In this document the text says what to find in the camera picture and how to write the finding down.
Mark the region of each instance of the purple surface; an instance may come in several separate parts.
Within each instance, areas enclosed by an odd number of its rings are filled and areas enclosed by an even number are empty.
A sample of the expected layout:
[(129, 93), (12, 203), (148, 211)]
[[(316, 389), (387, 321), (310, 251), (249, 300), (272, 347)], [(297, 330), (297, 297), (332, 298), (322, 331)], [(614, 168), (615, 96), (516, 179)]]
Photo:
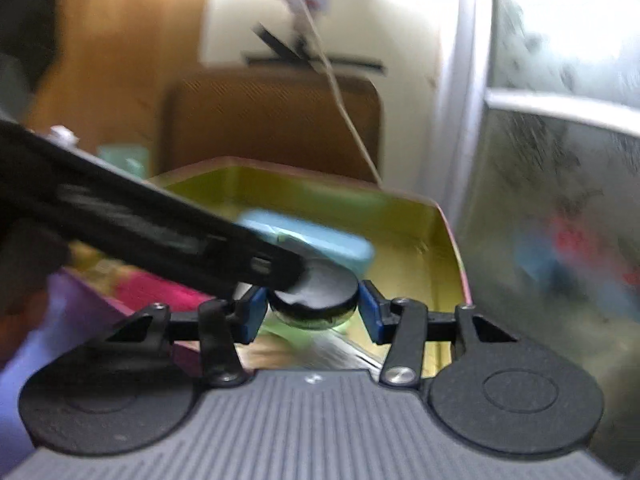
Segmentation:
[(27, 379), (124, 316), (65, 271), (50, 277), (49, 294), (45, 322), (31, 333), (18, 354), (0, 372), (0, 476), (33, 451), (18, 415), (18, 395)]

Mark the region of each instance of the metallic tray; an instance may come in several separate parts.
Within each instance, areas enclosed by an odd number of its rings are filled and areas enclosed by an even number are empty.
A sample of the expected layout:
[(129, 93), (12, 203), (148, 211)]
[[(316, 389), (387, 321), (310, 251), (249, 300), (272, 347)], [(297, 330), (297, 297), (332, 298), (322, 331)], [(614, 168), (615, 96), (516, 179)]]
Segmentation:
[[(263, 208), (364, 236), (376, 250), (366, 278), (388, 298), (408, 296), (440, 312), (471, 301), (458, 248), (431, 200), (238, 158), (181, 168), (156, 178), (156, 184), (229, 220)], [(346, 335), (376, 356), (388, 350), (371, 343), (359, 316)], [(423, 375), (432, 376), (449, 363), (449, 348), (427, 347)]]

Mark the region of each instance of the black round pad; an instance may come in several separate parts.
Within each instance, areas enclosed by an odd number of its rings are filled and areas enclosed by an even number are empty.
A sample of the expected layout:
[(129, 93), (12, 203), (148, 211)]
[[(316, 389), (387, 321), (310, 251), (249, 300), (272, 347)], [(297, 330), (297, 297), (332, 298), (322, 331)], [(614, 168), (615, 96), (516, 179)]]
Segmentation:
[(29, 379), (19, 409), (36, 446), (81, 456), (124, 453), (164, 438), (190, 412), (193, 381), (171, 361), (107, 368), (55, 361)]
[(325, 330), (345, 322), (358, 303), (358, 279), (326, 258), (310, 258), (302, 280), (288, 292), (268, 291), (273, 311), (287, 324)]
[(474, 346), (433, 379), (429, 402), (459, 436), (521, 456), (587, 443), (604, 408), (588, 373), (531, 342)]

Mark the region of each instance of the pink object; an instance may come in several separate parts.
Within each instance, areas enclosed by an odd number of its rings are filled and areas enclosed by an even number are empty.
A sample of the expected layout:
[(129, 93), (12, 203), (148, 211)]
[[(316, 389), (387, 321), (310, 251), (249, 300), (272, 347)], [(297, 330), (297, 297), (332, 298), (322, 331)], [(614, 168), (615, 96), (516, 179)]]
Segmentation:
[(211, 296), (140, 270), (118, 284), (116, 298), (131, 310), (141, 310), (151, 303), (166, 303), (173, 312), (180, 312), (196, 310)]

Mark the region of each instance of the white wall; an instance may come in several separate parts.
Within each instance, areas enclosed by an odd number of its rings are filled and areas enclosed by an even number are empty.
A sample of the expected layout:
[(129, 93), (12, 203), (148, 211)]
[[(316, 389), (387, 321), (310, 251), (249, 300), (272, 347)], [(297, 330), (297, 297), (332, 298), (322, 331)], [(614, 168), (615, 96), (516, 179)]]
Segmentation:
[[(387, 68), (386, 76), (369, 76), (383, 102), (382, 174), (389, 187), (418, 189), (430, 147), (439, 20), (456, 2), (332, 0), (319, 20), (327, 52), (381, 59)], [(290, 21), (286, 5), (277, 0), (210, 0), (201, 61), (241, 62), (243, 52), (267, 54), (252, 27), (261, 23), (286, 42), (292, 37)]]

